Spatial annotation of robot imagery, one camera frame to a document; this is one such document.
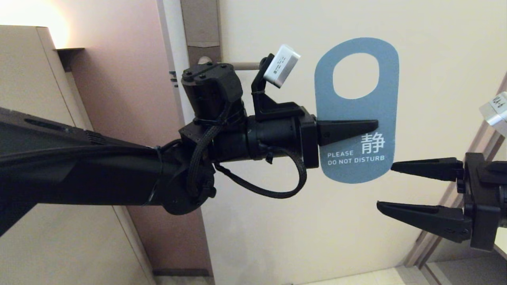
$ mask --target baseboard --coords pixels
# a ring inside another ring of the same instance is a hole
[[[184,269],[154,269],[154,276],[203,276],[209,277],[209,271],[202,268],[184,268]]]

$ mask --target pink wall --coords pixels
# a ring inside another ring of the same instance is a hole
[[[68,48],[84,47],[73,75],[95,131],[155,146],[182,126],[170,83],[156,1],[54,0],[68,24]],[[152,265],[211,271],[200,211],[129,208]]]

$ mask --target do not disturb sign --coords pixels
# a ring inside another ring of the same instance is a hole
[[[355,53],[367,53],[377,59],[379,79],[368,95],[347,99],[336,93],[333,71],[338,62]],[[396,49],[375,38],[348,40],[320,59],[315,69],[318,119],[379,121],[375,131],[319,147],[320,165],[327,177],[344,183],[363,183],[389,171],[394,159],[399,73]]]

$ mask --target black bracket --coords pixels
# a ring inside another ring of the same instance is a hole
[[[286,117],[304,116],[305,112],[294,102],[277,103],[265,93],[266,80],[264,74],[275,56],[269,54],[261,60],[259,72],[252,82],[253,108],[257,121],[265,121]]]
[[[464,194],[463,209],[443,206],[377,202],[385,215],[455,242],[471,239],[470,246],[492,251],[499,226],[507,226],[507,164],[486,162],[481,153],[467,153],[465,165],[456,158],[394,163],[394,171],[456,181]]]
[[[369,133],[378,127],[378,120],[317,121],[318,145],[329,145],[340,140]]]
[[[60,58],[60,61],[63,66],[63,70],[65,72],[71,72],[70,65],[72,64],[72,60],[74,57],[82,52],[84,48],[73,48],[73,49],[57,49],[58,57]]]

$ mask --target chinese character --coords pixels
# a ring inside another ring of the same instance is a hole
[[[361,136],[361,143],[363,144],[363,154],[377,153],[379,149],[384,148],[385,140],[381,133],[375,132],[374,135],[364,134]]]

